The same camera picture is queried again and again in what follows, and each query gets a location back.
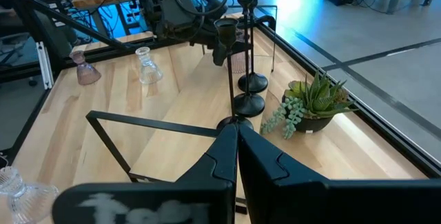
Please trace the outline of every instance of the gray floor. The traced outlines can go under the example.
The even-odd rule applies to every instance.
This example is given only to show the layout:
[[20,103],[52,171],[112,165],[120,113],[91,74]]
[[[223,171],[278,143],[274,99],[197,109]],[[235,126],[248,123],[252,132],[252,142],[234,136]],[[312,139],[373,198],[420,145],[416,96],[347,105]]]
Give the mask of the gray floor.
[[[335,6],[327,0],[259,0],[259,3],[278,5],[277,33],[315,64],[326,67],[441,38],[441,0],[433,0],[428,7],[419,6],[423,1],[401,0],[399,11],[393,15],[360,6]],[[372,8],[385,11],[387,2],[376,0]],[[275,14],[272,9],[265,12]],[[441,95],[437,77],[440,52],[441,44],[435,44],[344,70],[334,68],[329,73],[335,79],[348,80],[349,91],[441,161],[441,111],[437,109]],[[40,93],[34,92],[36,89],[42,92],[40,86],[30,88],[25,81],[0,88],[0,112],[8,112],[8,116],[15,113],[14,119],[21,118],[14,125],[0,125],[0,142],[12,140],[12,134],[19,133],[31,105],[39,97]]]

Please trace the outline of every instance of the black metal stand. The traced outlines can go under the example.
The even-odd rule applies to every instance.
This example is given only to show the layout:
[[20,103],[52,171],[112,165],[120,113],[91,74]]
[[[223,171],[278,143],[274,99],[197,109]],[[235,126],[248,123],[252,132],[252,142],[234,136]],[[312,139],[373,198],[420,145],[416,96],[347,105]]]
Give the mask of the black metal stand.
[[228,52],[227,55],[228,62],[228,83],[229,83],[229,100],[232,105],[232,115],[220,121],[217,125],[217,130],[222,130],[226,125],[231,123],[243,124],[247,127],[253,129],[253,124],[251,121],[248,121],[245,117],[236,116],[236,109],[234,108],[234,90],[233,90],[233,72],[232,72],[232,56],[231,51]]
[[265,109],[265,100],[249,91],[249,55],[248,55],[248,10],[244,8],[244,29],[245,29],[245,93],[234,98],[234,107],[237,114],[244,117],[254,117]]
[[[251,9],[249,20],[251,23],[251,73],[249,74],[249,92],[251,93],[259,93],[264,91],[268,87],[268,79],[259,74],[254,72],[254,11]],[[239,89],[243,92],[246,90],[247,85],[247,77],[246,75],[243,75],[241,78],[239,78]]]
[[[216,138],[222,130],[214,130],[211,128],[201,128],[191,125],[182,125],[177,123],[169,123],[165,121],[157,121],[151,119],[142,119],[133,116],[124,116],[120,114],[112,114],[107,112],[99,112],[99,111],[90,111],[86,115],[86,119],[89,121],[92,128],[95,130],[96,134],[98,134],[99,138],[102,140],[106,148],[112,154],[112,156],[116,159],[116,162],[123,168],[124,172],[127,174],[131,182],[139,183],[138,179],[148,180],[150,182],[165,182],[164,180],[154,179],[148,176],[141,176],[138,174],[133,174],[130,172],[131,168],[127,161],[124,159],[123,155],[118,151],[115,144],[109,137],[109,135],[105,132],[103,126],[98,122],[98,119],[107,120],[107,121],[116,121],[119,123],[126,123],[131,125],[139,125],[147,128],[156,128],[160,130],[168,130],[172,132],[180,132],[185,134],[193,134],[199,136],[206,137],[214,137]],[[246,200],[243,198],[236,197],[236,202],[241,205],[236,205],[236,212],[240,214],[247,214],[247,208],[242,205],[246,205]]]

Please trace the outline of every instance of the trailing succulent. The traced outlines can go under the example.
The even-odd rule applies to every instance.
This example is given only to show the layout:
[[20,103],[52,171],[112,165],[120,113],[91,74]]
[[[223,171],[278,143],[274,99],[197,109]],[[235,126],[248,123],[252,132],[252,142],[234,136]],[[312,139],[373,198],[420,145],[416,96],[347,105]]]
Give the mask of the trailing succulent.
[[289,90],[285,90],[284,102],[273,112],[273,117],[262,124],[261,132],[263,134],[271,132],[281,121],[286,119],[283,136],[285,139],[289,139],[296,131],[295,125],[300,123],[302,118],[329,118],[336,114],[355,111],[355,109],[348,109],[353,101],[347,100],[349,94],[342,88],[345,82],[339,81],[331,86],[329,77],[325,74],[320,78],[318,72],[310,85],[306,78],[304,82],[290,82],[288,84]]
[[296,97],[285,97],[285,102],[273,112],[273,116],[260,127],[260,132],[266,134],[271,132],[281,121],[285,120],[286,126],[283,128],[283,137],[291,138],[296,131],[296,124],[302,121],[302,117],[306,113],[302,100]]

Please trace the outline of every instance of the clear glass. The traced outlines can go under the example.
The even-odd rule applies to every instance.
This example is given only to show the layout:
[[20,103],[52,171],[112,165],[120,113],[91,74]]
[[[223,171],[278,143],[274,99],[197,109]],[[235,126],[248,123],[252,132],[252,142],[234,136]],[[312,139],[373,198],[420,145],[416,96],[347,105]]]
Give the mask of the clear glass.
[[15,224],[33,224],[50,214],[59,191],[55,186],[26,184],[13,167],[0,169],[0,194],[8,195],[8,208]]
[[141,83],[156,83],[163,78],[163,72],[150,58],[150,48],[138,48],[135,53],[141,61],[141,73],[139,74]]
[[75,51],[69,55],[70,58],[77,64],[76,76],[78,83],[81,85],[88,85],[95,83],[101,78],[101,73],[97,71],[92,65],[85,62],[84,52]]

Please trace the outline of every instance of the black candle holder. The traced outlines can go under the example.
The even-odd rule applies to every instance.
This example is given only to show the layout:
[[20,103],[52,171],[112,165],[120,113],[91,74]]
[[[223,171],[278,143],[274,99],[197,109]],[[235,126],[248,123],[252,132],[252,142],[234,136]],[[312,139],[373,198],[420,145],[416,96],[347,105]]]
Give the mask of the black candle holder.
[[253,129],[253,124],[243,116],[236,116],[234,106],[233,72],[232,72],[232,46],[236,42],[236,26],[238,21],[233,18],[219,19],[214,22],[214,26],[219,33],[219,43],[225,46],[228,62],[228,81],[229,81],[229,100],[232,106],[232,115],[220,121],[216,129],[222,130],[231,123],[243,124]]
[[[249,5],[249,22],[251,23],[251,73],[249,73],[249,92],[259,93],[264,91],[268,87],[268,79],[254,72],[254,8],[258,5],[258,0],[253,0]],[[238,82],[239,89],[245,92],[247,90],[247,75],[243,75],[239,78]]]
[[234,98],[237,114],[245,117],[257,116],[265,109],[265,100],[249,91],[249,55],[248,55],[248,10],[253,0],[237,0],[243,8],[245,31],[245,93]]

